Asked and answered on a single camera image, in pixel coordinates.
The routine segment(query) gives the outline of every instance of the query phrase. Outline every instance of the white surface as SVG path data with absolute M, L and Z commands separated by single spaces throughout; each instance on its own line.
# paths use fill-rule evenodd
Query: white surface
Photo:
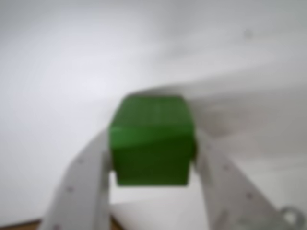
M 306 183 L 295 180 L 305 180 L 307 149 L 306 9 L 297 0 L 1 0 L 0 225 L 43 215 L 122 95 L 195 79 L 177 89 L 204 108 L 221 148 L 275 204 L 307 210 Z M 163 195 L 145 192 L 117 192 L 112 203 Z M 134 213 L 125 212 L 131 222 L 145 215 Z M 200 229 L 194 214 L 174 225 L 191 219 Z

